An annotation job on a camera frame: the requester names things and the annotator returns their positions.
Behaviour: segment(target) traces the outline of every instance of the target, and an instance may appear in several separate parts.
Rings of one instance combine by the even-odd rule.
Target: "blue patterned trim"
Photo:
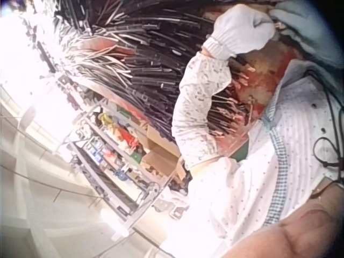
[[[276,181],[276,188],[273,194],[273,198],[270,204],[267,217],[263,224],[264,226],[271,225],[280,220],[288,190],[288,159],[286,155],[285,146],[281,136],[276,131],[275,125],[272,122],[273,119],[270,119],[275,114],[276,101],[277,98],[274,98],[271,101],[270,105],[267,107],[266,112],[262,117],[262,121],[265,127],[269,130],[271,141],[274,145],[274,149],[278,159],[278,175]]]

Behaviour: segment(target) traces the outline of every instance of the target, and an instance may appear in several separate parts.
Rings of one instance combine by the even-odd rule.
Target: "cardboard box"
[[[146,135],[143,135],[140,132],[136,132],[137,139],[142,144],[144,149],[149,149],[150,151],[156,147],[156,143],[150,140]]]
[[[187,173],[185,172],[182,166],[182,160],[183,160],[182,157],[180,157],[178,159],[177,166],[176,166],[176,174],[181,180],[183,180],[187,176]]]
[[[151,165],[166,176],[170,176],[175,171],[178,158],[157,145],[142,158],[141,162]]]
[[[150,125],[148,126],[147,137],[177,158],[181,156],[178,146],[166,138],[161,137],[160,133]]]

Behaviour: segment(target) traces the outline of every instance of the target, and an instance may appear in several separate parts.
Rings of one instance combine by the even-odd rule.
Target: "metal shelf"
[[[77,147],[73,142],[69,143],[73,151],[81,160],[87,171],[97,181],[97,183],[104,189],[113,202],[121,206],[127,213],[138,208],[135,201],[129,198],[122,190],[117,187],[108,177],[99,169],[98,165],[88,157],[88,154],[81,148]]]
[[[107,136],[102,130],[100,130],[95,124],[91,122],[89,118],[84,119],[86,123],[92,128],[94,132],[96,132],[111,148],[113,148],[117,153],[119,153],[126,161],[128,161],[131,165],[137,167],[137,169],[151,182],[159,183],[160,180],[155,178],[151,173],[149,173],[146,169],[144,169],[140,164],[136,162],[132,157],[130,157],[125,151],[120,149],[117,144]]]

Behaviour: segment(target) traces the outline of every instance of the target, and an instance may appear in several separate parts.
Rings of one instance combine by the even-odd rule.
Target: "white glove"
[[[238,4],[217,18],[203,47],[215,59],[227,60],[263,48],[274,34],[274,23],[267,14]]]

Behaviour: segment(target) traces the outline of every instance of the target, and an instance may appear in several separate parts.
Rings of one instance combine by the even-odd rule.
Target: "hand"
[[[281,2],[270,11],[270,16],[289,27],[280,34],[298,42],[312,59],[338,69],[344,67],[343,52],[333,33],[318,11],[307,1]]]
[[[274,23],[267,14],[238,4],[215,21],[214,32],[203,47],[215,59],[227,60],[263,48],[274,34]]]

